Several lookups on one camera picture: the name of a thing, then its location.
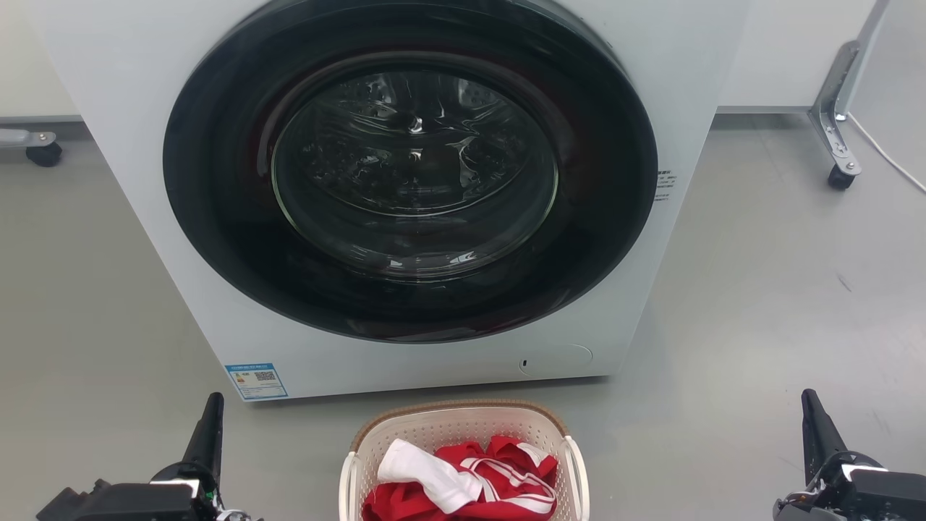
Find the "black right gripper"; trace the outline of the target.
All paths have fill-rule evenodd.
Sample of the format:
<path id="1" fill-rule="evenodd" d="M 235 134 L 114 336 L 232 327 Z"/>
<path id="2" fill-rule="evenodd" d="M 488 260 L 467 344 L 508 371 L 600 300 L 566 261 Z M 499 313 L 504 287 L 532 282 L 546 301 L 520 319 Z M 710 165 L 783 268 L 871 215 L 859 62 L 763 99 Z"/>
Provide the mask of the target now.
<path id="1" fill-rule="evenodd" d="M 816 390 L 805 389 L 801 403 L 807 487 L 778 499 L 773 521 L 926 521 L 926 475 L 848 452 Z"/>

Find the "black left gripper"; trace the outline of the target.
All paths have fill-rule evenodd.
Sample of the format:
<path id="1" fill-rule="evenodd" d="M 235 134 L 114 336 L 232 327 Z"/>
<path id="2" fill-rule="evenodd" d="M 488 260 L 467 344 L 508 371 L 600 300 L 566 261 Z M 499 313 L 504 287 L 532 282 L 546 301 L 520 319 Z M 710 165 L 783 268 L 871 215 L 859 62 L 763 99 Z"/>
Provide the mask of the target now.
<path id="1" fill-rule="evenodd" d="M 212 393 L 181 462 L 147 483 L 110 484 L 92 491 L 64 488 L 36 514 L 36 521 L 263 521 L 221 500 L 224 397 Z"/>

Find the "cream perforated laundry basket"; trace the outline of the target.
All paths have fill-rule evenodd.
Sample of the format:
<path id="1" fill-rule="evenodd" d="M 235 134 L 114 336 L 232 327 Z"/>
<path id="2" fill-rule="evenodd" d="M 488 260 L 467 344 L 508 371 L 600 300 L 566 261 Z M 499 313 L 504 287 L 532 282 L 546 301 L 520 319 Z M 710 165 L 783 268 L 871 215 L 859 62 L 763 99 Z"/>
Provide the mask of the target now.
<path id="1" fill-rule="evenodd" d="M 590 521 L 591 497 L 581 449 L 566 423 L 545 406 L 513 399 L 446 400 L 394 409 L 354 436 L 339 480 L 339 521 L 361 521 L 362 501 L 377 485 L 376 471 L 394 439 L 434 452 L 493 435 L 513 436 L 558 460 L 558 508 L 551 521 Z"/>

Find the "blue energy label sticker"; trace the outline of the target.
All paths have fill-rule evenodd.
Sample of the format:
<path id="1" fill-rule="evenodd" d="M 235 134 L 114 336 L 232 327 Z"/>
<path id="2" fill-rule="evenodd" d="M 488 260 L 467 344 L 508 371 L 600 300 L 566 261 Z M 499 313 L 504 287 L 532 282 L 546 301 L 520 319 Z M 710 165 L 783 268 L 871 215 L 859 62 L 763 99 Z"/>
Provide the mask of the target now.
<path id="1" fill-rule="evenodd" d="M 224 367 L 244 402 L 290 397 L 272 363 L 227 364 Z"/>

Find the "black round washer door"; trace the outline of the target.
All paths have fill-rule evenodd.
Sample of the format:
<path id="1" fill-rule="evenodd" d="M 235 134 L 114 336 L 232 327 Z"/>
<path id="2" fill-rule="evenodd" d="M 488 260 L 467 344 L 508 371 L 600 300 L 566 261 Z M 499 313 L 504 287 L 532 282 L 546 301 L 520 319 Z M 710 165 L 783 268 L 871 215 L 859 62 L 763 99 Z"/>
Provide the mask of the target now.
<path id="1" fill-rule="evenodd" d="M 658 152 L 606 44 L 541 0 L 272 0 L 183 86 L 163 168 L 192 246 L 251 299 L 437 343 L 610 274 Z"/>

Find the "round filter cover flap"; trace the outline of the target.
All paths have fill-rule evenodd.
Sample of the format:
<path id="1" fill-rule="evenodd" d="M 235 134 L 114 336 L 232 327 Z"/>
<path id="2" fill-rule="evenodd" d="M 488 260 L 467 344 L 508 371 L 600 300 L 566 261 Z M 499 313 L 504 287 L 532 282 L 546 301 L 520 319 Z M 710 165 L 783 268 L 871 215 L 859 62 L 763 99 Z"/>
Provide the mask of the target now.
<path id="1" fill-rule="evenodd" d="M 534 379 L 583 377 L 592 360 L 591 350 L 581 345 L 538 345 L 522 353 L 518 367 Z"/>

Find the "red garment with white stripes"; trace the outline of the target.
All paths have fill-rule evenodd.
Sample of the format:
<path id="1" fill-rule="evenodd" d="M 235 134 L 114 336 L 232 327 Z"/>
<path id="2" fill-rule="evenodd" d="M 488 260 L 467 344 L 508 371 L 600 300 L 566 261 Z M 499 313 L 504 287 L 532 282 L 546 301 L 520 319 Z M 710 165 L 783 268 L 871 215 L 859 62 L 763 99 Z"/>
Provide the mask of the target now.
<path id="1" fill-rule="evenodd" d="M 383 483 L 362 504 L 362 521 L 549 521 L 558 508 L 558 460 L 512 436 L 492 436 L 444 446 L 430 453 L 456 470 L 480 478 L 483 494 L 453 514 L 444 514 L 417 483 Z"/>

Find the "grey metal stand leg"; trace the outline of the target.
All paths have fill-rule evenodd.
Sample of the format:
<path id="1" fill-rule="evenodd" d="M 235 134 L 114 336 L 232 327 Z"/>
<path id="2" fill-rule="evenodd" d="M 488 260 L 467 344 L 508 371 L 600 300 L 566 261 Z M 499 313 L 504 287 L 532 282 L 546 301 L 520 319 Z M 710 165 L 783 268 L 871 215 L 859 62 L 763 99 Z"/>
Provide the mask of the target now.
<path id="1" fill-rule="evenodd" d="M 55 144 L 55 132 L 31 132 L 24 129 L 0 128 L 0 151 L 14 148 L 45 148 Z"/>

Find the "white front-load washing machine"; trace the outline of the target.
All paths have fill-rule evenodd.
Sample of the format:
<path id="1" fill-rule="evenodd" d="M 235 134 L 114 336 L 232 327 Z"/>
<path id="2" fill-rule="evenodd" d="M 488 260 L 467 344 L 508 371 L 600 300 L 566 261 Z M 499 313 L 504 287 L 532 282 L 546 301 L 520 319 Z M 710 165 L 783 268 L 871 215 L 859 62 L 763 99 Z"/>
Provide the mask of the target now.
<path id="1" fill-rule="evenodd" d="M 272 363 L 289 398 L 542 380 L 522 353 L 581 345 L 583 377 L 615 373 L 634 338 L 754 0 L 541 0 L 572 14 L 621 64 L 657 140 L 642 233 L 579 299 L 516 329 L 462 341 L 353 339 L 297 322 L 232 286 L 192 246 L 164 182 L 172 109 L 198 64 L 272 0 L 26 0 L 61 82 L 217 360 Z"/>

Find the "grey metal stand bracket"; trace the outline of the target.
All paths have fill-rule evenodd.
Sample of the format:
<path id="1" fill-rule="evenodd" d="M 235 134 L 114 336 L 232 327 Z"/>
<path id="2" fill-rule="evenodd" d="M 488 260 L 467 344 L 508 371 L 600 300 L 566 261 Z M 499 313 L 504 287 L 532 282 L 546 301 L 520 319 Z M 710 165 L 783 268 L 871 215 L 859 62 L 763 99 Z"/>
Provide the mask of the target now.
<path id="1" fill-rule="evenodd" d="M 850 105 L 867 66 L 870 47 L 880 32 L 884 14 L 891 0 L 875 0 L 856 39 L 840 47 L 831 63 L 823 86 L 808 110 L 808 118 L 827 146 L 833 166 L 839 165 L 847 174 L 859 175 L 861 168 L 841 132 L 840 124 L 850 115 Z"/>

